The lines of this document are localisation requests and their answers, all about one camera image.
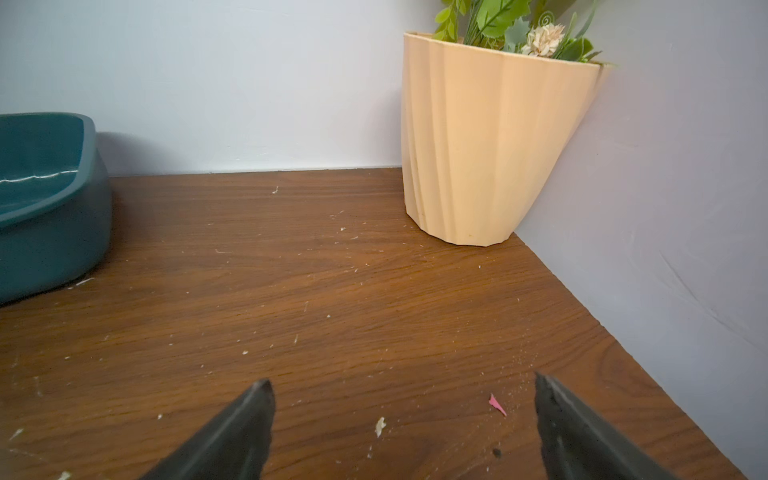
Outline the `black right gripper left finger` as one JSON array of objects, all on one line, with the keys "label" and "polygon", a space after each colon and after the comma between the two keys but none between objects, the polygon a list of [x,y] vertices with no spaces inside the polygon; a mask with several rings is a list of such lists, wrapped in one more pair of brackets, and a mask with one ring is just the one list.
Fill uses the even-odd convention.
[{"label": "black right gripper left finger", "polygon": [[267,379],[249,386],[145,479],[259,479],[270,452],[276,400]]}]

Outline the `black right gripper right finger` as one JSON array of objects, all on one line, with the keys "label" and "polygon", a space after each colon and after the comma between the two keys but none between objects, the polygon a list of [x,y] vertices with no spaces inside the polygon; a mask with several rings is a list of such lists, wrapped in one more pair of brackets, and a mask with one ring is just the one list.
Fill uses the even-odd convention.
[{"label": "black right gripper right finger", "polygon": [[537,430],[549,479],[673,479],[552,376],[535,378]]}]

